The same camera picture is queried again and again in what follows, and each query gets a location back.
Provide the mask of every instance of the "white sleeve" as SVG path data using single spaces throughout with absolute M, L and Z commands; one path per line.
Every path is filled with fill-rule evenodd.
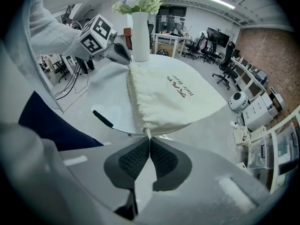
M 32 0 L 30 7 L 31 46 L 36 54 L 71 55 L 88 60 L 90 54 L 80 45 L 81 31 L 59 23 L 43 7 L 43 0 Z

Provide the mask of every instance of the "white printer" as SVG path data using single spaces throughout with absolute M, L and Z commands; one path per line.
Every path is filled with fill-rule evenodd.
M 269 124 L 284 108 L 284 102 L 275 88 L 270 87 L 270 95 L 266 92 L 255 99 L 243 112 L 245 126 L 255 131 Z

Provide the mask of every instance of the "round white table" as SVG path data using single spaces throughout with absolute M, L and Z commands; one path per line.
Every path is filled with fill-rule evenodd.
M 188 66 L 183 61 L 154 54 L 150 54 L 148 61 L 139 63 L 154 66 L 158 69 L 162 66 L 172 66 L 174 69 Z M 127 66 L 115 62 L 111 62 L 99 70 L 90 82 L 88 102 L 95 116 L 107 126 L 128 134 L 145 135 L 135 122 L 129 100 L 127 89 L 128 70 Z M 183 127 L 165 130 L 163 134 L 177 131 Z

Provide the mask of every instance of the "navy blue fabric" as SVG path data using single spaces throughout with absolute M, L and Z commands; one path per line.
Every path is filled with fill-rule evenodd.
M 78 131 L 53 112 L 42 98 L 33 92 L 19 124 L 35 131 L 41 138 L 52 140 L 58 151 L 103 146 L 96 139 Z

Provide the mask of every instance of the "white vase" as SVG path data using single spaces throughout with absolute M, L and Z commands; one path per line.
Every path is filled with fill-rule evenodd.
M 132 52 L 133 59 L 138 62 L 148 61 L 150 54 L 149 30 L 147 25 L 148 14 L 146 12 L 132 13 Z

